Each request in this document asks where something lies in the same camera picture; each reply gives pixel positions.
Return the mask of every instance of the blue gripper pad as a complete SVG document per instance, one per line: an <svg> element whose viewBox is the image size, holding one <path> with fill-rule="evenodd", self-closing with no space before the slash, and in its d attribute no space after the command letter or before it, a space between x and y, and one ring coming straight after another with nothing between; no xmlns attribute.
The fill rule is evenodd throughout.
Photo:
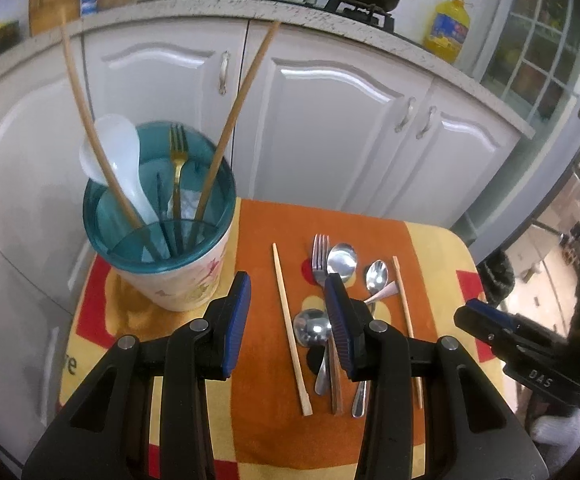
<svg viewBox="0 0 580 480"><path fill-rule="evenodd" d="M479 300L468 300L465 306L474 313L487 317L490 321L496 323L501 328L506 328L512 332L514 331L514 321L512 316L509 314Z"/></svg>
<svg viewBox="0 0 580 480"><path fill-rule="evenodd" d="M212 328L210 366L217 371L220 368L223 379L230 377L237 365L250 298L250 278L240 270L232 280L228 295L212 301L203 316Z"/></svg>
<svg viewBox="0 0 580 480"><path fill-rule="evenodd" d="M363 328L372 316L362 301L348 297L338 274L327 276L325 299L341 367L350 380L357 381L367 363Z"/></svg>

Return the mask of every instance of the stove burner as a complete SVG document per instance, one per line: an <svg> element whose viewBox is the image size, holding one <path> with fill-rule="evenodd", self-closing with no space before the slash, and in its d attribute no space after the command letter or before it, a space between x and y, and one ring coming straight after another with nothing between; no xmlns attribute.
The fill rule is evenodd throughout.
<svg viewBox="0 0 580 480"><path fill-rule="evenodd" d="M343 7L339 10L341 5L351 6L352 9L350 7ZM335 14L341 14L342 16L355 20L356 22L372 25L372 27L380 28L381 30L385 30L391 34L394 33L394 18L376 5L367 5L361 2L356 2L355 0L328 0L324 10ZM379 23L379 16L383 18L382 25Z"/></svg>

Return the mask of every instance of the gold fork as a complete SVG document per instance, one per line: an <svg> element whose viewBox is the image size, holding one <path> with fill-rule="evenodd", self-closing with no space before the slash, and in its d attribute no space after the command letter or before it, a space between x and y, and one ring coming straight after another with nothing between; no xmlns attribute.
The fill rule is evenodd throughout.
<svg viewBox="0 0 580 480"><path fill-rule="evenodd" d="M183 165L187 162L187 139L185 138L185 130L181 124L173 124L169 130L170 143L170 160L174 166L174 190L172 192L173 202L173 218L175 220L181 219L181 170ZM175 223L175 241L177 243L177 251L183 250L183 241L181 235L180 222Z"/></svg>

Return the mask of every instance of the spoon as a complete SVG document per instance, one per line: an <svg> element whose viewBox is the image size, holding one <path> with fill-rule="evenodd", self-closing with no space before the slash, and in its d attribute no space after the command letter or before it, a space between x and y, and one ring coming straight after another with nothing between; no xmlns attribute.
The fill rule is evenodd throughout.
<svg viewBox="0 0 580 480"><path fill-rule="evenodd" d="M292 321L296 341L301 346L324 346L332 332L332 325L325 312L317 308L300 311Z"/></svg>
<svg viewBox="0 0 580 480"><path fill-rule="evenodd" d="M374 296L388 284L388 266L382 260L376 260L365 271L365 288ZM376 303L368 304L370 314L374 315ZM352 403L352 416L359 418L365 415L365 404L368 391L368 381L361 381L356 388L355 400Z"/></svg>
<svg viewBox="0 0 580 480"><path fill-rule="evenodd" d="M356 270L356 252L349 244L336 244L327 254L327 272L337 272L343 283L347 282Z"/></svg>
<svg viewBox="0 0 580 480"><path fill-rule="evenodd" d="M323 359L314 383L314 392L323 395L327 391L327 339L332 333L327 314L317 308L302 310L292 321L294 336L301 346L324 346Z"/></svg>
<svg viewBox="0 0 580 480"><path fill-rule="evenodd" d="M146 225L158 222L159 217L145 196L139 180L140 142L134 124L122 115L108 114L97 119L94 126L123 194ZM108 185L87 139L81 144L79 160L88 177L102 186Z"/></svg>

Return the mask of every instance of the yellow tablecloth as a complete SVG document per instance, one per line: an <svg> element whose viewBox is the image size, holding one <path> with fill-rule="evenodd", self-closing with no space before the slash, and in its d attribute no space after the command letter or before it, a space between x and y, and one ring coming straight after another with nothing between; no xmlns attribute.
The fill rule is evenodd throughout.
<svg viewBox="0 0 580 480"><path fill-rule="evenodd" d="M364 419L350 415L356 385L343 374L345 413L330 414L329 399L314 394L314 375L299 349L313 407L303 417L294 383L271 245L278 246L291 314L323 307L323 292L310 275L311 244L316 233L332 244L347 242L359 257L358 275L346 283L355 298L367 297L362 269L374 260L401 263L415 336L436 341L453 335L502 391L500 363L486 346L454 326L455 310L482 295L474 263L465 245L437 227L368 218L301 206L239 200L219 287L224 296L237 270L252 280L252 300L241 353L230 380L208 381L212 447L219 480L353 478ZM62 376L63 405L114 341L127 333L140 340L169 335L205 307L169 312L150 303L96 257L76 311ZM406 333L399 296L377 305L375 317ZM159 473L161 382L155 382L150 421L150 474ZM423 473L423 413L414 407L413 475Z"/></svg>

